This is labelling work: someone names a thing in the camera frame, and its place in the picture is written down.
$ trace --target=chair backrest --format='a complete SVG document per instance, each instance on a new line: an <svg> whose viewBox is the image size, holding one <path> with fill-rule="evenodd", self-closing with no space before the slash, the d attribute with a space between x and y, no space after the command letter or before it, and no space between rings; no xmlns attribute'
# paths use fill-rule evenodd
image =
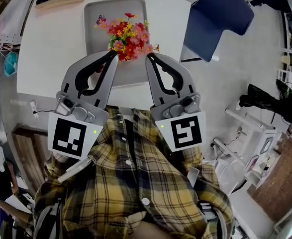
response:
<svg viewBox="0 0 292 239"><path fill-rule="evenodd" d="M245 0L198 0L191 10L198 10L219 29L244 35L254 13Z"/></svg>

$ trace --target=wooden panel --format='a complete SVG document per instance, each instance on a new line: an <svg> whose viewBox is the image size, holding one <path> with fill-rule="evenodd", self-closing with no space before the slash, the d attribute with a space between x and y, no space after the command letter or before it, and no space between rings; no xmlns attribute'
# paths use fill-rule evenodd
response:
<svg viewBox="0 0 292 239"><path fill-rule="evenodd" d="M12 134L14 144L35 190L44 183L44 162L49 157L46 133L18 128Z"/></svg>
<svg viewBox="0 0 292 239"><path fill-rule="evenodd" d="M278 153L280 160L266 182L248 190L250 196L275 222L292 208L292 139L284 140Z"/></svg>

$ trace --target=butterfly decoration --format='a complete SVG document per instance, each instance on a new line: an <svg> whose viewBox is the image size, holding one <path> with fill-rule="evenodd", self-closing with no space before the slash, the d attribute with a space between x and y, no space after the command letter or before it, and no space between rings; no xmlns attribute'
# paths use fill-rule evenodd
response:
<svg viewBox="0 0 292 239"><path fill-rule="evenodd" d="M105 22L105 21L106 21L105 16L104 15L103 16L99 15L99 18L96 21L96 24L99 25L99 24L101 24L102 22Z"/></svg>

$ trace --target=white table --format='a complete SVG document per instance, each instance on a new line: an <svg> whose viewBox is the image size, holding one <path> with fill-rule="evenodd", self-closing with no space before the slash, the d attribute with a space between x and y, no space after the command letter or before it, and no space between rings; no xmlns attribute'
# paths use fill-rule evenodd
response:
<svg viewBox="0 0 292 239"><path fill-rule="evenodd" d="M85 57L84 6L101 0L85 0L45 13L33 7L23 33L18 60L17 91L56 97L67 69ZM180 59L191 4L186 0L145 0L151 43L162 54ZM165 74L163 81L172 82ZM149 84L111 90L109 105L148 110L153 101Z"/></svg>

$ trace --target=gray tray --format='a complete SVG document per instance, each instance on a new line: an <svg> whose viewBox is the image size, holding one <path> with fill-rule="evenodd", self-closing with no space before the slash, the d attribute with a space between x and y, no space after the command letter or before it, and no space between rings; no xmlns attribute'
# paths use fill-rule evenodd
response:
<svg viewBox="0 0 292 239"><path fill-rule="evenodd" d="M138 15L137 18L131 18L132 24L143 22L147 19L146 4L144 0L107 0L89 3L84 8L85 24L85 44L87 55L108 49L109 36L106 31L95 28L100 15L108 21L123 18L125 13ZM91 76L92 86L95 87L99 74ZM140 57L135 61L123 61L118 65L113 87L140 84L148 81L145 67L145 57Z"/></svg>

